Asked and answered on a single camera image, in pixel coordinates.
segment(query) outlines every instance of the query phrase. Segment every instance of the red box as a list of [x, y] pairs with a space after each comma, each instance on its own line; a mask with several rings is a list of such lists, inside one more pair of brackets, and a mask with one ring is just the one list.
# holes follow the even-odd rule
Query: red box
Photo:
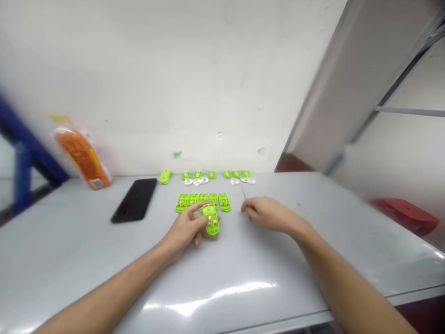
[[370, 203], [385, 216], [421, 238], [431, 233], [439, 223], [436, 217], [404, 199], [373, 199]]

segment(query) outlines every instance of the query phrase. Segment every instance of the table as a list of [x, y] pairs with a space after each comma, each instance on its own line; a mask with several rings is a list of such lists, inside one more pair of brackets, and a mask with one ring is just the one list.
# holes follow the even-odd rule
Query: table
[[145, 218], [110, 218], [131, 184], [94, 192], [70, 179], [0, 229], [0, 333], [29, 333], [155, 245], [177, 213], [180, 193], [227, 193], [218, 240], [191, 246], [133, 305], [115, 333], [263, 333], [332, 319], [307, 263], [287, 236], [255, 226], [239, 208], [274, 197], [297, 209], [395, 304], [445, 294], [445, 257], [323, 175], [255, 175], [232, 186], [218, 175], [186, 187], [158, 184]]

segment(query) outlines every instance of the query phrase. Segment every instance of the black smartphone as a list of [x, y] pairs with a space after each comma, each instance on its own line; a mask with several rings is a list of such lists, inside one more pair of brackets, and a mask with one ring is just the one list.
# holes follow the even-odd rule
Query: black smartphone
[[157, 182], [157, 179], [140, 179], [133, 182], [111, 217], [111, 222], [116, 224], [144, 219]]

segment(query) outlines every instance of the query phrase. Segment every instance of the orange bag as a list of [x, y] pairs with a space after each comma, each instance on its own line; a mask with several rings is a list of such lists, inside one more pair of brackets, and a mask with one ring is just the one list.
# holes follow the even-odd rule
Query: orange bag
[[105, 167], [97, 158], [89, 140], [81, 132], [74, 128], [57, 128], [54, 130], [54, 139], [91, 189], [98, 190], [111, 184]]

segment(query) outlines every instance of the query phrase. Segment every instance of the hand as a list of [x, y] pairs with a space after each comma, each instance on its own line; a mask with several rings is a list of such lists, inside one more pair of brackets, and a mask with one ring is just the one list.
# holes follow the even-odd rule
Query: hand
[[309, 225], [295, 211], [267, 196], [245, 200], [241, 212], [247, 213], [254, 222], [263, 227], [286, 234], [291, 234], [295, 228]]
[[202, 241], [202, 231], [205, 230], [207, 217], [194, 212], [206, 204], [213, 201], [197, 202], [181, 211], [170, 230], [161, 240], [160, 244], [168, 247], [172, 251], [172, 261], [177, 261], [184, 253], [188, 244], [194, 240], [195, 246]]

